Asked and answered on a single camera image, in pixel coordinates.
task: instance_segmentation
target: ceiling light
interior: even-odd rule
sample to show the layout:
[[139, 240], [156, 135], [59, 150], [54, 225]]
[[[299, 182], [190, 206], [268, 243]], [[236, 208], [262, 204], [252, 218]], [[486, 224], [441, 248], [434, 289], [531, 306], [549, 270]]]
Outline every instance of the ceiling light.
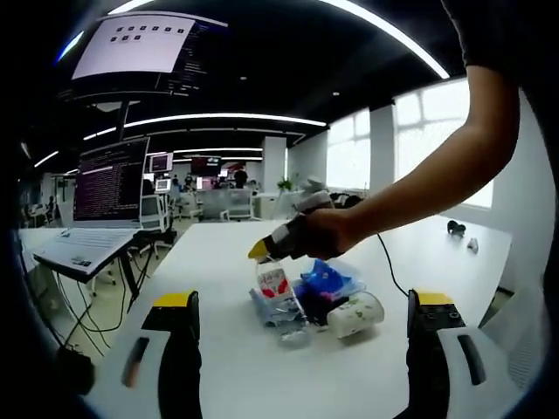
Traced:
[[221, 160], [254, 160], [254, 161], [261, 161], [262, 157], [222, 157]]
[[43, 164], [45, 161], [49, 160], [50, 158], [54, 157], [55, 155], [57, 155], [59, 153], [59, 151], [54, 151], [52, 153], [50, 153], [49, 155], [47, 155], [43, 160], [39, 160], [37, 163], [35, 163], [35, 167], [38, 168], [41, 164]]
[[[278, 115], [261, 115], [259, 113], [192, 113], [185, 115], [163, 116], [161, 118], [154, 118], [151, 120], [138, 120], [137, 122], [129, 122], [124, 124], [125, 128], [138, 127], [140, 125], [154, 124], [156, 122], [166, 122], [170, 120], [197, 120], [204, 118], [249, 118], [255, 120], [279, 120], [282, 122], [296, 122], [300, 124], [315, 125], [317, 127], [325, 127], [326, 122], [319, 122], [318, 120], [303, 120], [301, 118], [292, 118], [291, 116], [278, 116]], [[99, 131], [96, 134], [84, 137], [84, 140], [91, 140], [94, 137], [116, 131], [116, 127]]]
[[360, 17], [361, 19], [366, 20], [370, 24], [373, 24], [381, 31], [386, 32], [388, 35], [393, 37], [396, 41], [400, 42], [404, 46], [406, 46], [411, 52], [416, 54], [420, 59], [422, 59], [436, 74], [440, 76], [441, 79], [448, 79], [450, 76], [448, 72], [439, 64], [435, 58], [427, 53], [426, 50], [421, 48], [416, 41], [408, 37], [402, 31], [400, 31], [397, 27], [389, 24], [381, 17], [377, 16], [376, 14], [364, 9], [357, 4], [353, 4], [348, 0], [319, 0], [323, 3], [328, 3], [337, 7], [338, 9], [342, 9], [348, 11], [349, 13]]
[[130, 11], [135, 9], [136, 7], [140, 7], [146, 3], [151, 3], [154, 0], [131, 0], [127, 3], [124, 3], [122, 6], [117, 7], [108, 12], [109, 15], [116, 15], [117, 13], [124, 13], [125, 11]]
[[262, 152], [262, 148], [192, 148], [190, 150], [175, 150], [173, 153], [202, 153], [204, 151], [255, 151]]
[[74, 46], [76, 46], [79, 42], [79, 39], [84, 35], [84, 32], [80, 32], [78, 35], [76, 35], [74, 37], [74, 39], [72, 39], [68, 45], [64, 48], [64, 50], [62, 50], [62, 52], [60, 53], [59, 57], [57, 58], [57, 62], [59, 62]]

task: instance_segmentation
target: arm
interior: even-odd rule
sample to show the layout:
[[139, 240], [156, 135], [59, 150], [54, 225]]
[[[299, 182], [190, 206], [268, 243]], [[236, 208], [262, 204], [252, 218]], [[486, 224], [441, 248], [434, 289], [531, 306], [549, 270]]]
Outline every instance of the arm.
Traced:
[[309, 216], [313, 226], [334, 228], [338, 251], [462, 203], [510, 161], [518, 137], [517, 86], [475, 65], [467, 67], [467, 78], [466, 123], [415, 170], [352, 209], [318, 210]]

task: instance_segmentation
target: laptop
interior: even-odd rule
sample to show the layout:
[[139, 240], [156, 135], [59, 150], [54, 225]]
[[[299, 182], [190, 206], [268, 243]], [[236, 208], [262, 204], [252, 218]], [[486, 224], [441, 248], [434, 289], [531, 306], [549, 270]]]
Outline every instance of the laptop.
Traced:
[[34, 258], [86, 282], [139, 231], [141, 186], [149, 137], [121, 141], [79, 156], [73, 227], [49, 240]]

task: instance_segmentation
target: window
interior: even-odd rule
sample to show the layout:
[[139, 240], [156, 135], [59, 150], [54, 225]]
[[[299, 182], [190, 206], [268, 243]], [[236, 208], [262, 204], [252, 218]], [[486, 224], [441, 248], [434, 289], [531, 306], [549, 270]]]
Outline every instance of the window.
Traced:
[[[465, 79], [427, 87], [396, 99], [396, 180], [409, 174], [466, 121], [470, 95]], [[463, 203], [491, 208], [493, 181]]]
[[338, 120], [328, 131], [326, 184], [366, 189], [370, 178], [369, 109]]

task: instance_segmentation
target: laptop screen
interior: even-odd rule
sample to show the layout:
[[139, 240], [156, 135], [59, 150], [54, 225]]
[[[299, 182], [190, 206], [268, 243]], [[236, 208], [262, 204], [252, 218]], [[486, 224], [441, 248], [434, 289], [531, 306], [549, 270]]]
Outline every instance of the laptop screen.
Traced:
[[80, 155], [74, 221], [139, 222], [148, 140], [122, 141]]

